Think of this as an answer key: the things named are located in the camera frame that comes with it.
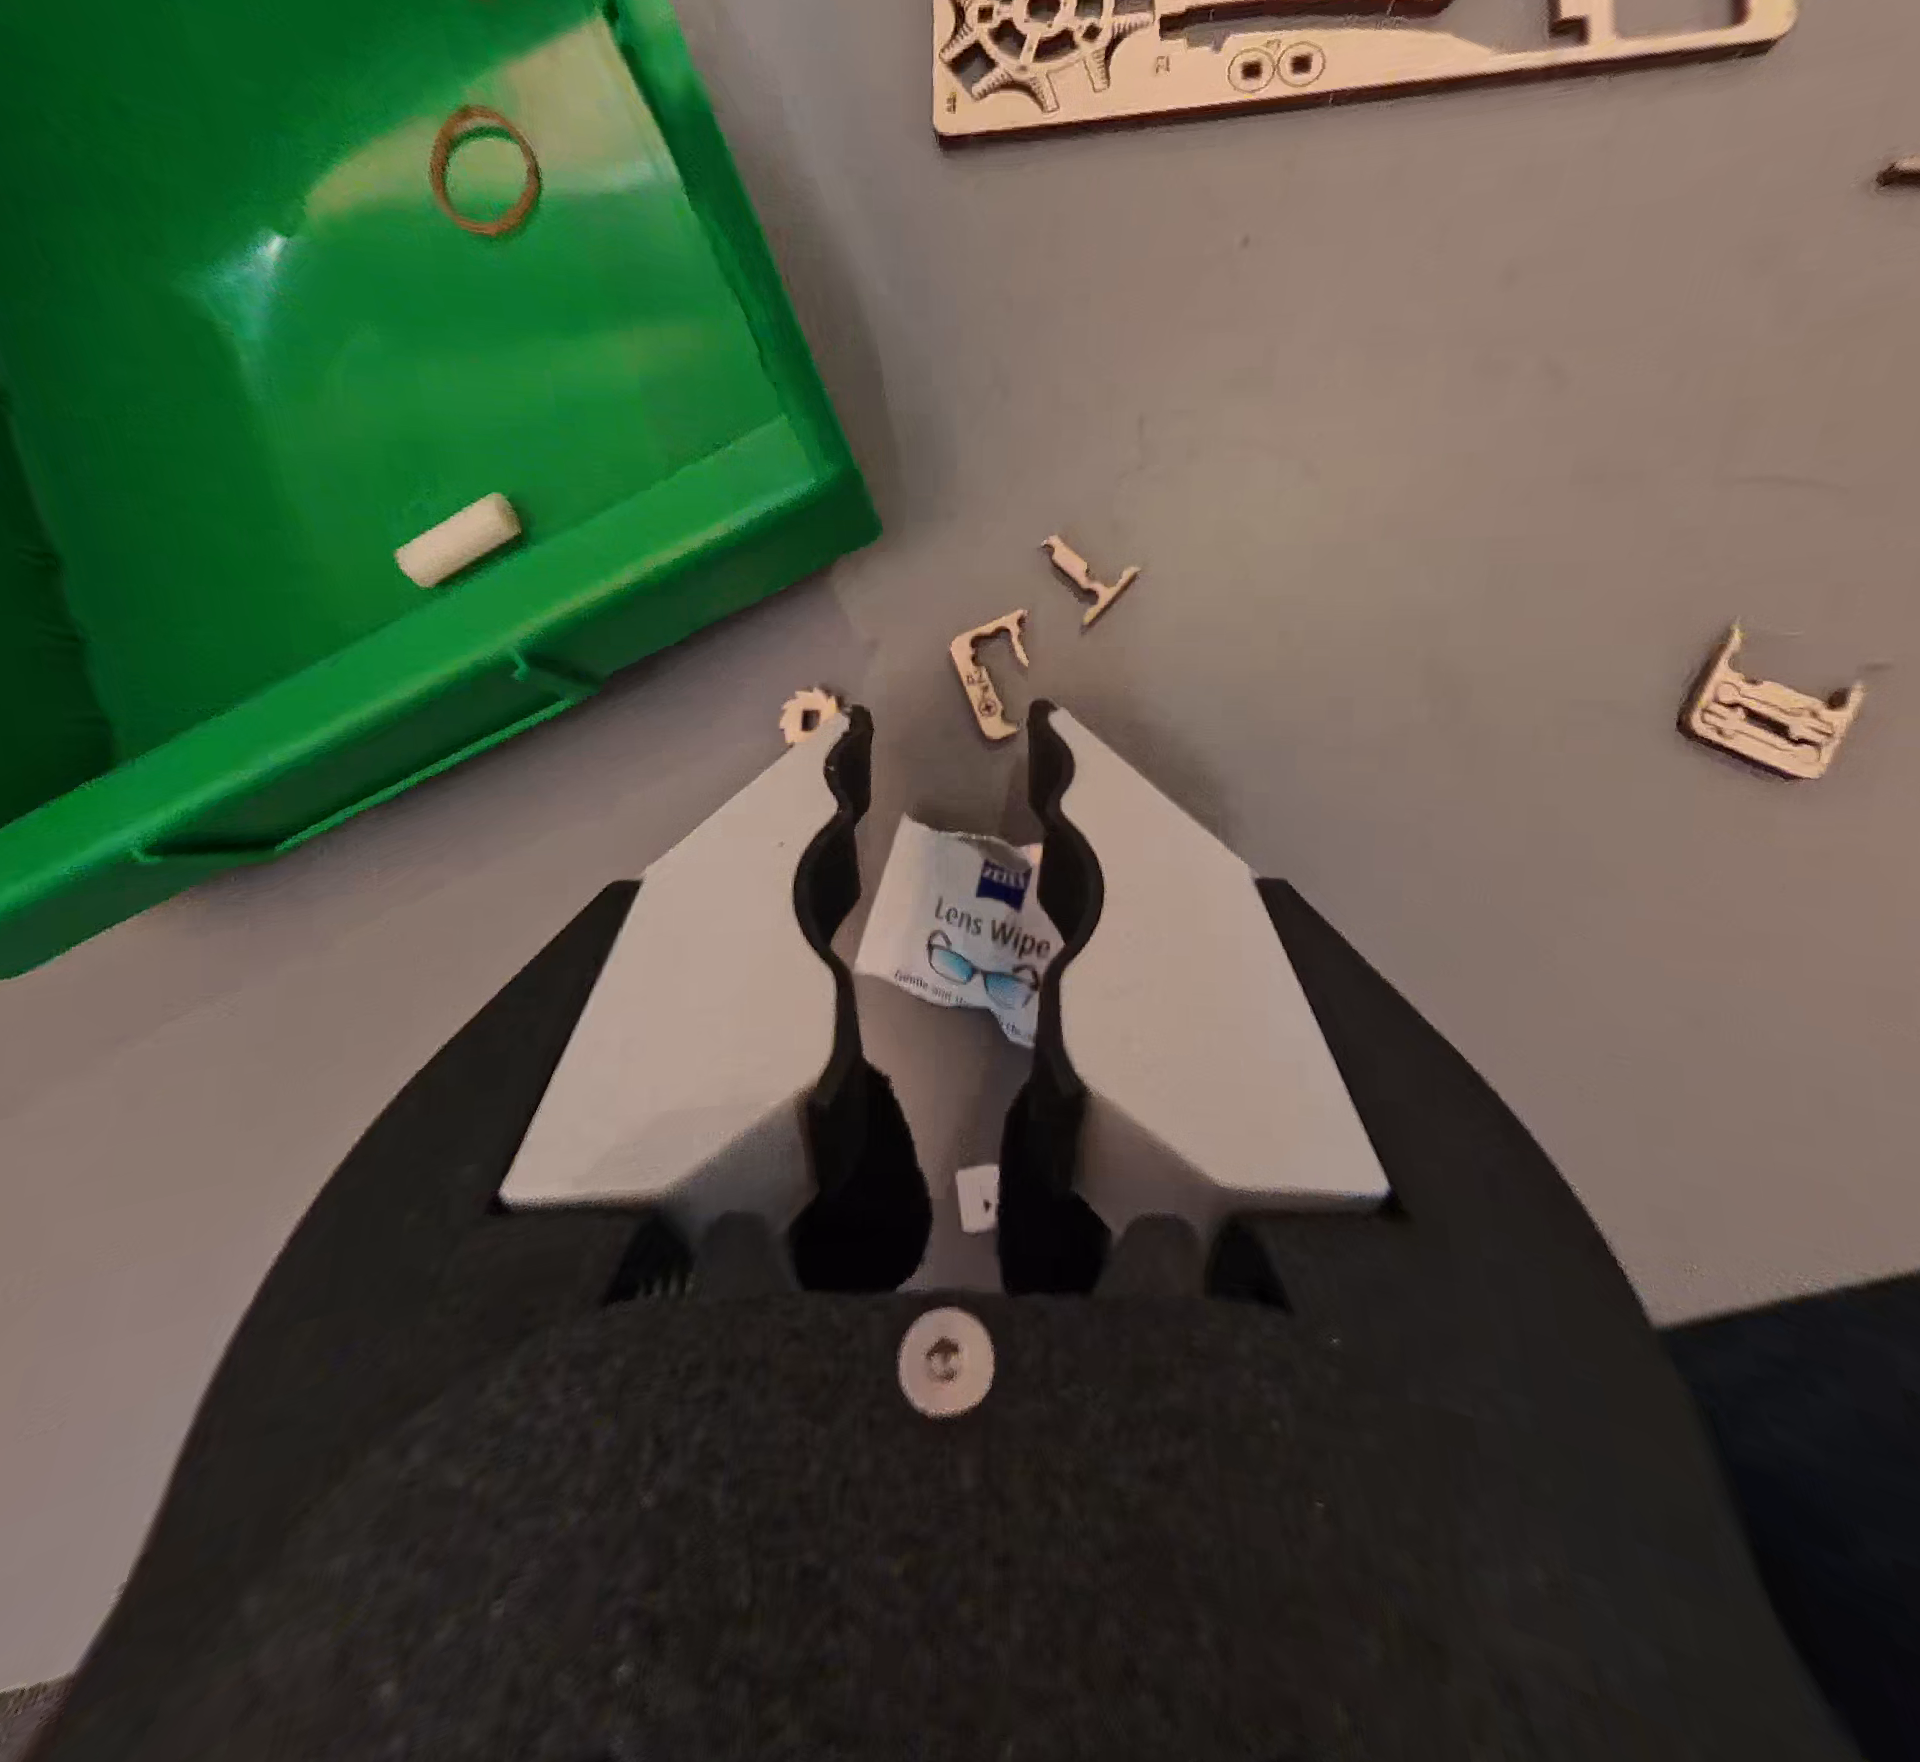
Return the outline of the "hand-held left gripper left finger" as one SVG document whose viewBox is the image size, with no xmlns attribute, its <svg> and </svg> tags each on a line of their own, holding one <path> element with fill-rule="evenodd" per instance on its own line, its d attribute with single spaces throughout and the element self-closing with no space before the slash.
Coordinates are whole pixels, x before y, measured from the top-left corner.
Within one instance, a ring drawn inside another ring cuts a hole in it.
<svg viewBox="0 0 1920 1762">
<path fill-rule="evenodd" d="M 862 1060 L 832 941 L 859 901 L 868 802 L 871 720 L 838 712 L 646 869 L 505 1208 L 791 1230 L 825 1187 L 818 1107 Z"/>
</svg>

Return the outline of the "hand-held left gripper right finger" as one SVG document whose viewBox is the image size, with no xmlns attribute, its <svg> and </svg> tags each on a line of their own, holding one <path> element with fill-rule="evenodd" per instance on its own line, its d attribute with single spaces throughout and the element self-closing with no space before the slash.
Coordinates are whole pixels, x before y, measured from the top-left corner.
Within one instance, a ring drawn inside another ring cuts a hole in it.
<svg viewBox="0 0 1920 1762">
<path fill-rule="evenodd" d="M 1028 720 L 1043 1157 L 1100 1221 L 1375 1212 L 1382 1154 L 1262 885 L 1063 704 Z"/>
</svg>

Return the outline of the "grey desk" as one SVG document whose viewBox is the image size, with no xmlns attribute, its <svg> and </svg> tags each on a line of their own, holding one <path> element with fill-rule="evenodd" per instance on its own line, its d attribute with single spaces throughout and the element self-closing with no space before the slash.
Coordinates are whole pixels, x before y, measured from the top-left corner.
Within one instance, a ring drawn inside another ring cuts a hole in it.
<svg viewBox="0 0 1920 1762">
<path fill-rule="evenodd" d="M 883 540 L 3 986 L 3 1686 L 69 1673 L 372 1119 L 829 683 L 1016 832 L 948 641 L 1296 882 L 1652 1319 L 1917 1268 L 1917 0 L 1763 56 L 940 149 L 932 0 L 674 0 Z M 1087 630 L 1041 541 L 1142 580 Z M 1818 783 L 1698 746 L 1865 681 Z"/>
</svg>

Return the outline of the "small wooden key piece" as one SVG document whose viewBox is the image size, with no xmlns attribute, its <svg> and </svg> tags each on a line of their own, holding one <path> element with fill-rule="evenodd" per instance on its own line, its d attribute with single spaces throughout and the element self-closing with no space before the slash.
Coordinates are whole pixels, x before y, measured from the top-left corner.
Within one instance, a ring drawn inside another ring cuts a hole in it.
<svg viewBox="0 0 1920 1762">
<path fill-rule="evenodd" d="M 1124 599 L 1139 580 L 1142 580 L 1142 567 L 1130 562 L 1124 567 L 1111 580 L 1102 577 L 1090 561 L 1069 546 L 1068 535 L 1050 534 L 1041 541 L 1043 561 L 1050 571 L 1069 590 L 1069 596 L 1080 602 L 1080 626 L 1087 630 L 1098 626 L 1114 605 Z"/>
</svg>

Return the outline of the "small white cylinder piece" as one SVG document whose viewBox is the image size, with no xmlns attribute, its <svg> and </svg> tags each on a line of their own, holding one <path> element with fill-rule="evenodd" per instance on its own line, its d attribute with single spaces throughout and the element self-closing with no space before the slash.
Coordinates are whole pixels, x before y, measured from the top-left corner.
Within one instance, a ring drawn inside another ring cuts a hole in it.
<svg viewBox="0 0 1920 1762">
<path fill-rule="evenodd" d="M 515 504 L 493 492 L 398 546 L 394 567 L 410 584 L 429 593 L 509 552 L 518 540 Z"/>
</svg>

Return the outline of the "green plastic bin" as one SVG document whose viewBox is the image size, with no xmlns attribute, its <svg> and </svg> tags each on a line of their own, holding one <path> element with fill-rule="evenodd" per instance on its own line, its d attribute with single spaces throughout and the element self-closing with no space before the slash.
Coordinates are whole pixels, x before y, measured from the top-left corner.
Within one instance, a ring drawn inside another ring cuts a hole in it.
<svg viewBox="0 0 1920 1762">
<path fill-rule="evenodd" d="M 463 103 L 515 238 L 432 202 Z M 878 534 L 674 0 L 3 0 L 7 981 Z"/>
</svg>

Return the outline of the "dark trousers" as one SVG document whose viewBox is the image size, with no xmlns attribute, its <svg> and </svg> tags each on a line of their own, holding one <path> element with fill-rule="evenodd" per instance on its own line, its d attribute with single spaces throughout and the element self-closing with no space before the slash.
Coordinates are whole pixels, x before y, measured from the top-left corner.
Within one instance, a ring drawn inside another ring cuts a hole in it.
<svg viewBox="0 0 1920 1762">
<path fill-rule="evenodd" d="M 1917 1274 L 1663 1333 L 1763 1588 L 1868 1758 L 1917 1755 Z"/>
</svg>

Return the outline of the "brown rubber band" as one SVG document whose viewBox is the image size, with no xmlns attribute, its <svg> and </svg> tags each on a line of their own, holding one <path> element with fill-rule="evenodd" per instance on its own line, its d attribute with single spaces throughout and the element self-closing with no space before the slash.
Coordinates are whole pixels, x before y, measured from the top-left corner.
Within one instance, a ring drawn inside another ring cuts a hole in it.
<svg viewBox="0 0 1920 1762">
<path fill-rule="evenodd" d="M 521 164 L 521 180 L 514 204 L 493 217 L 465 213 L 452 190 L 452 165 L 456 150 L 480 139 L 509 143 Z M 502 109 L 493 109 L 489 103 L 463 103 L 440 125 L 432 136 L 432 149 L 428 155 L 428 183 L 440 213 L 444 213 L 444 220 L 460 232 L 484 239 L 508 239 L 515 238 L 539 208 L 543 165 L 533 146 L 514 119 L 508 119 Z"/>
</svg>

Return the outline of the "wooden hook bracket piece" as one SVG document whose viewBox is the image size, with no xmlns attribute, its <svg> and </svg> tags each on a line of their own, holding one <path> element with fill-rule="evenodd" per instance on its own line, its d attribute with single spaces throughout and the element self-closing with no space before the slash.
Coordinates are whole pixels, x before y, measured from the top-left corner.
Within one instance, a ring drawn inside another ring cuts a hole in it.
<svg viewBox="0 0 1920 1762">
<path fill-rule="evenodd" d="M 1025 606 L 1013 606 L 998 620 L 976 623 L 973 627 L 963 627 L 951 641 L 948 658 L 979 734 L 986 744 L 1010 744 L 1022 731 L 1022 716 L 1009 704 L 1009 697 L 997 683 L 997 673 L 986 664 L 986 654 L 997 645 L 1006 645 L 1013 654 L 1013 667 L 1020 676 L 1032 673 Z"/>
</svg>

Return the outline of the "wooden frame with pegs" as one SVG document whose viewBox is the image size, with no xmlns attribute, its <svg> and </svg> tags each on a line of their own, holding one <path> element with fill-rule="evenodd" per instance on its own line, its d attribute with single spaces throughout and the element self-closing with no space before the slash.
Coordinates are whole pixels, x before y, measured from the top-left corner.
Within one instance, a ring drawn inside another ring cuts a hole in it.
<svg viewBox="0 0 1920 1762">
<path fill-rule="evenodd" d="M 1868 683 L 1859 678 L 1834 694 L 1807 694 L 1754 678 L 1740 667 L 1743 645 L 1743 626 L 1727 623 L 1677 712 L 1677 731 L 1779 778 L 1823 778 L 1862 715 Z"/>
</svg>

